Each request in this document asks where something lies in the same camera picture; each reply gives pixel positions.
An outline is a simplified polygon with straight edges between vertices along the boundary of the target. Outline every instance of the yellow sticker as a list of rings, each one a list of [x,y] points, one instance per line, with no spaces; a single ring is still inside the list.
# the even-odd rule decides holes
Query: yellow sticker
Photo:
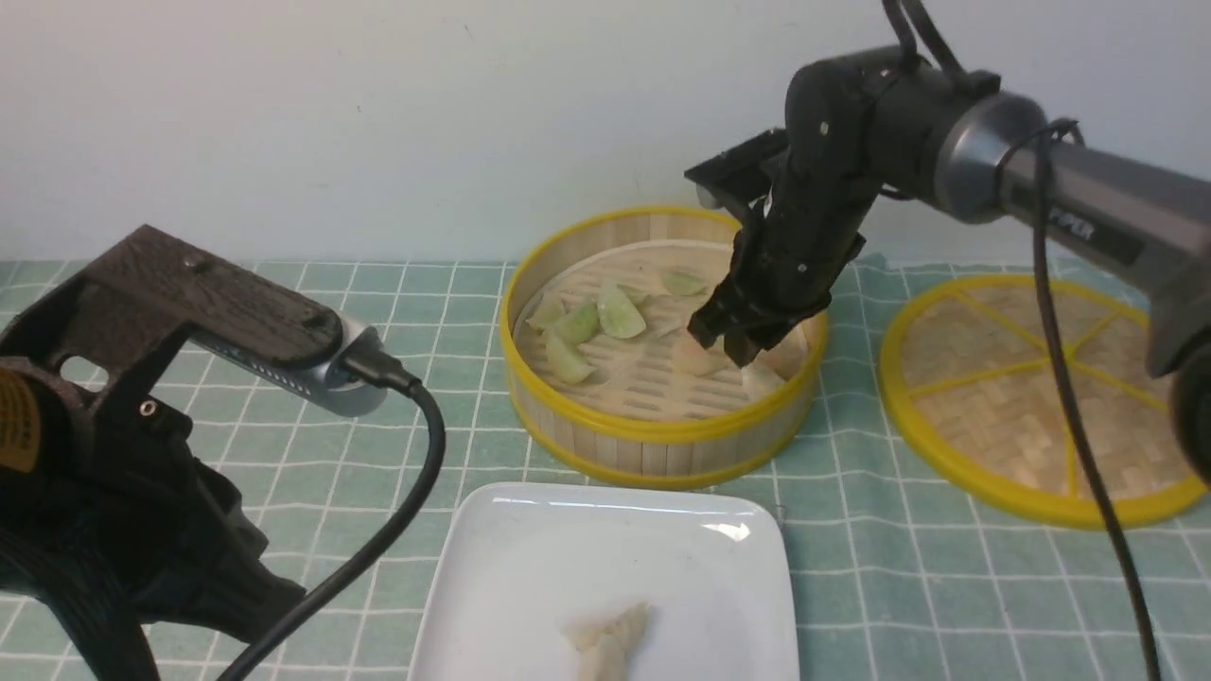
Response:
[[[41,439],[42,422],[33,390],[0,368],[0,467],[17,473],[34,470]]]

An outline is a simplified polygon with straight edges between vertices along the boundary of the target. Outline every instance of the screw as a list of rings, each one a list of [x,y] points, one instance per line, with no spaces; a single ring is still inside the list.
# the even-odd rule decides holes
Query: screw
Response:
[[[194,271],[205,271],[208,264],[210,263],[206,262],[206,258],[203,258],[201,253],[190,253],[185,256],[186,269],[191,269]]]

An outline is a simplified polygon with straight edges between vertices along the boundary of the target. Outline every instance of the white wall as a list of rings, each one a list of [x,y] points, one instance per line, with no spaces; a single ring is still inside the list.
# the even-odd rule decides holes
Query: white wall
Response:
[[[929,0],[1092,145],[1211,174],[1206,0]],[[0,259],[151,223],[229,257],[516,258],[781,125],[878,0],[0,0]],[[1014,224],[879,205],[894,261],[1027,254]]]

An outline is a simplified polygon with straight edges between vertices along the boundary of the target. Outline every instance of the bamboo steamer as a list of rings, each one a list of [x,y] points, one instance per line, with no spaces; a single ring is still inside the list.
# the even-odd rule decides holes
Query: bamboo steamer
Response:
[[[1113,298],[1051,284],[1094,458],[1126,527],[1169,519],[1205,487],[1172,433],[1167,380],[1143,372],[1147,317]],[[945,477],[1008,513],[1101,530],[1060,406],[1028,275],[943,284],[913,301],[884,338],[888,414]]]
[[[499,324],[513,408],[536,442],[590,477],[661,490],[718,485],[759,468],[790,442],[816,395],[825,315],[763,353],[761,361],[786,379],[764,399],[748,399],[730,362],[704,378],[671,362],[689,315],[727,274],[737,229],[707,211],[636,208],[569,227],[521,263]],[[670,267],[708,287],[700,296],[667,294],[660,273]],[[544,296],[572,309],[596,296],[607,277],[650,293],[639,305],[648,328],[631,340],[598,333],[579,347],[597,371],[581,384],[564,384],[526,320]],[[712,353],[723,356],[722,342]]]

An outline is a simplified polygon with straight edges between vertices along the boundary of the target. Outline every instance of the woven bamboo base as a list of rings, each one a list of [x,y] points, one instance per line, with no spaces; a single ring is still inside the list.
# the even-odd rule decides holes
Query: woven bamboo base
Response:
[[[568,385],[555,378],[546,359],[541,334],[526,324],[513,328],[513,339],[522,359],[534,373],[572,400],[603,413],[668,423],[704,420],[735,412],[753,402],[745,393],[740,370],[725,360],[723,344],[712,351],[725,368],[706,377],[678,371],[672,365],[673,343],[685,334],[690,315],[706,302],[710,288],[699,296],[668,294],[660,274],[670,268],[714,282],[728,273],[730,248],[702,241],[650,241],[606,251],[555,277],[526,305],[527,319],[539,301],[555,296],[566,309],[596,299],[602,282],[613,279],[650,294],[639,305],[648,322],[637,338],[619,340],[598,333],[580,345],[580,351],[597,367],[584,383]],[[673,328],[675,331],[661,334]],[[784,380],[800,371],[808,361],[809,345],[803,333],[791,333],[771,353],[763,355]]]
[[[1101,527],[1048,362],[1028,276],[940,286],[889,330],[888,411],[949,480],[1011,513]],[[1167,380],[1143,372],[1146,319],[1057,282],[1056,309],[1098,470],[1125,525],[1169,517],[1203,493],[1169,422]]]

